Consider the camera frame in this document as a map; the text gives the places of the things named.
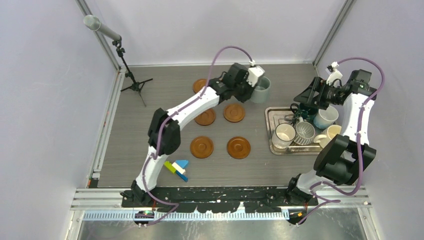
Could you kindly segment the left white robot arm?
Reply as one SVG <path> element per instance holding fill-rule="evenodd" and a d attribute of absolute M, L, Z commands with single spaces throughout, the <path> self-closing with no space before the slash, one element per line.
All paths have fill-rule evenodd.
<path fill-rule="evenodd" d="M 124 200 L 148 207 L 153 202 L 153 190 L 168 156 L 181 145 L 181 130 L 203 112 L 235 97 L 244 103 L 253 94 L 265 71 L 254 62 L 248 67 L 234 63 L 222 78 L 212 78 L 195 95 L 183 103 L 164 110 L 158 108 L 148 129 L 148 152 L 140 174 L 130 190 L 121 193 Z"/>

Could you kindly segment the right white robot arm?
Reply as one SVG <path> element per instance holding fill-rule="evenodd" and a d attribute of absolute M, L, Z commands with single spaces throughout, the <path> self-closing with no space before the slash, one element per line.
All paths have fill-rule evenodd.
<path fill-rule="evenodd" d="M 343 86 L 333 86 L 321 77 L 294 101 L 308 107 L 326 110 L 332 104 L 341 105 L 345 111 L 342 130 L 321 150 L 313 169 L 291 178 L 285 198 L 291 205 L 308 203 L 323 187 L 331 187 L 343 195 L 354 195 L 364 170 L 376 157 L 370 147 L 368 121 L 380 88 L 369 85 L 369 77 L 351 76 Z"/>

